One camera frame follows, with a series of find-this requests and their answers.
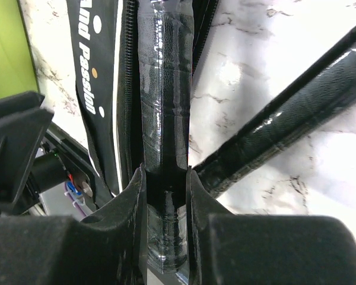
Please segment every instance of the white dot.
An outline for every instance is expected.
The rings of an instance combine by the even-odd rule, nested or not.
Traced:
[[[99,34],[101,31],[101,19],[98,15],[94,17],[93,25],[95,33]]]
[[[99,113],[101,114],[101,116],[104,118],[104,109],[103,107],[99,107]]]

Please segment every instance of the white marble tabletop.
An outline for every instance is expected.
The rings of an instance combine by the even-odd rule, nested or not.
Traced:
[[[20,2],[53,120],[87,147],[66,3]],[[353,0],[220,0],[193,79],[189,164],[227,141],[355,25]],[[356,238],[356,105],[219,201],[234,213],[334,216]]]

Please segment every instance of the orange dot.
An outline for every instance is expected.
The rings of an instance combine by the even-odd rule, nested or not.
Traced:
[[[91,72],[93,73],[93,77],[97,78],[97,71],[94,67],[92,68]]]

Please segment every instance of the green object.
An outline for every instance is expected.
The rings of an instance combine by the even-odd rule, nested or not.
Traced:
[[[0,98],[38,90],[17,0],[0,0]]]

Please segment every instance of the black zipper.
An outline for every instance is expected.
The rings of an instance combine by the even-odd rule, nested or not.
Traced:
[[[133,172],[143,161],[142,152],[142,126],[141,126],[141,101],[139,90],[139,65],[138,65],[138,31],[137,31],[137,0],[125,0],[123,10],[124,32],[122,33],[122,43],[125,45],[123,72],[124,76],[119,77],[119,84],[123,79],[124,88],[120,91],[120,101],[118,104],[120,120],[119,136],[123,136],[123,143],[119,146],[126,163],[122,163],[123,187],[125,187],[132,178]],[[218,0],[193,0],[193,11],[195,19],[195,33],[193,46],[193,72],[199,62],[203,51],[212,19],[216,12]]]

